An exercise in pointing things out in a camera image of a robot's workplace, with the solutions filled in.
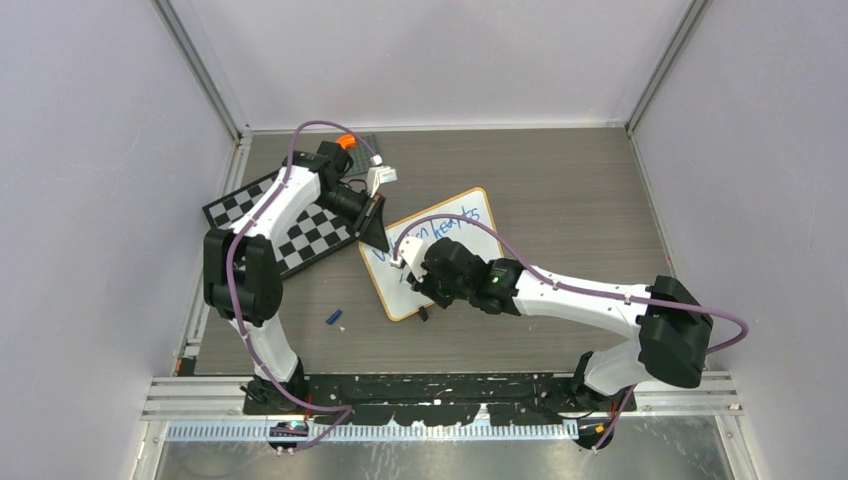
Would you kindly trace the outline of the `yellow framed whiteboard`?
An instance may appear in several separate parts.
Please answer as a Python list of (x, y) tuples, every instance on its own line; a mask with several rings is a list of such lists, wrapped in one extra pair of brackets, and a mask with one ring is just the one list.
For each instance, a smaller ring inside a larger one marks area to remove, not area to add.
[[(481, 187), (408, 216), (388, 226), (385, 232), (390, 248), (395, 247), (398, 235), (407, 233), (398, 248), (400, 256), (408, 254), (409, 242), (421, 243), (424, 252), (417, 256), (421, 261), (455, 257), (480, 265), (502, 258), (501, 244), (478, 224), (492, 231), (496, 229), (487, 193)], [(434, 305), (433, 300), (412, 289), (407, 281), (409, 267), (398, 269), (391, 265), (391, 252), (384, 253), (363, 243), (359, 251), (389, 320), (398, 322), (417, 314), (421, 307)]]

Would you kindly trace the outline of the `blue marker cap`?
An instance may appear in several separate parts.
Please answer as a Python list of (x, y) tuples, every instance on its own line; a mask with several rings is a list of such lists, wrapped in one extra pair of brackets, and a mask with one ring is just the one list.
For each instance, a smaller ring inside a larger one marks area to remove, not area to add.
[(341, 317), (342, 314), (343, 314), (343, 311), (341, 309), (337, 309), (333, 314), (331, 314), (327, 318), (325, 323), (327, 325), (333, 325), (334, 323), (336, 323), (338, 321), (338, 319)]

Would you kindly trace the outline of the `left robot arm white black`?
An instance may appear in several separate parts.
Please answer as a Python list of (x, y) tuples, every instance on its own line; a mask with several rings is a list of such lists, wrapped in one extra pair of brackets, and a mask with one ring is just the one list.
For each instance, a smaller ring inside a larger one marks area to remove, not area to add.
[(295, 151), (250, 210), (204, 237), (204, 300), (248, 349), (254, 363), (249, 389), (284, 414), (298, 412), (307, 398), (302, 361), (279, 318), (283, 281), (277, 255), (284, 237), (314, 205), (340, 221), (351, 238), (382, 253), (390, 250), (385, 199), (344, 182), (352, 165), (348, 149), (337, 142), (324, 141), (314, 153)]

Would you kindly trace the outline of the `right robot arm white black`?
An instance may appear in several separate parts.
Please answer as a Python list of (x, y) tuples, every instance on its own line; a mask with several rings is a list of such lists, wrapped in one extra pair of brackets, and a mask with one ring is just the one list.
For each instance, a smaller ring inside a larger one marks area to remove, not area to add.
[(394, 266), (406, 281), (442, 308), (468, 302), (490, 315), (547, 316), (601, 328), (624, 343), (584, 353), (566, 397), (597, 410), (627, 387), (657, 380), (693, 389), (700, 385), (713, 320), (676, 279), (652, 285), (617, 285), (557, 275), (515, 259), (485, 260), (449, 238), (400, 241)]

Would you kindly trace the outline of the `black white checkerboard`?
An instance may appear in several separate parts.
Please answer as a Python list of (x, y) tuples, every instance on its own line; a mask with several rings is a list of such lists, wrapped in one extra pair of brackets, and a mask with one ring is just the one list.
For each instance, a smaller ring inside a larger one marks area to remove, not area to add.
[[(227, 229), (244, 216), (271, 187), (277, 172), (271, 172), (201, 208), (211, 228)], [(275, 258), (282, 280), (351, 245), (342, 219), (315, 204), (308, 205), (293, 226), (281, 237)]]

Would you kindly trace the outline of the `grey studded baseplate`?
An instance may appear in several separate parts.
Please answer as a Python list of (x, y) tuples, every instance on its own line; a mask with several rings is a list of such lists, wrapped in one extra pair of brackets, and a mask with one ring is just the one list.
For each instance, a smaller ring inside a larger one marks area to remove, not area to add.
[(357, 141), (355, 146), (348, 149), (353, 164), (347, 171), (347, 177), (366, 175), (373, 166), (372, 156), (380, 153), (379, 139), (376, 134), (365, 135), (364, 141), (365, 143)]

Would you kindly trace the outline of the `orange curved block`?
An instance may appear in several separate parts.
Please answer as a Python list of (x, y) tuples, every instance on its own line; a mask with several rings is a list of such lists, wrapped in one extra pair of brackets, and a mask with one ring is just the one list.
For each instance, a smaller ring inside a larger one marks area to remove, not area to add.
[(349, 150), (355, 148), (358, 144), (356, 137), (353, 134), (345, 134), (336, 139), (336, 143), (343, 149)]

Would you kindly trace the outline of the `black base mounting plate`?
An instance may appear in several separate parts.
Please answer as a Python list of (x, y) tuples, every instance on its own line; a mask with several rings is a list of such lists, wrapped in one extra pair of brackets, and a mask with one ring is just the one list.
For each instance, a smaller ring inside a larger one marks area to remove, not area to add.
[(241, 385), (247, 415), (295, 415), (329, 426), (468, 426), (480, 414), (492, 425), (554, 425), (593, 414), (608, 418), (635, 402), (619, 390), (611, 397), (576, 387), (569, 374), (315, 374), (286, 384), (252, 378)]

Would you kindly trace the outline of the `aluminium frame rail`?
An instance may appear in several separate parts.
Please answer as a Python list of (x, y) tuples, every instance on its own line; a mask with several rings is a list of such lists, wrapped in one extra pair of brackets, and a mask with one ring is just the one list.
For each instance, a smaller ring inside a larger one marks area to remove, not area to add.
[(249, 122), (237, 105), (190, 2), (156, 0), (152, 5), (225, 131), (233, 140), (250, 134)]

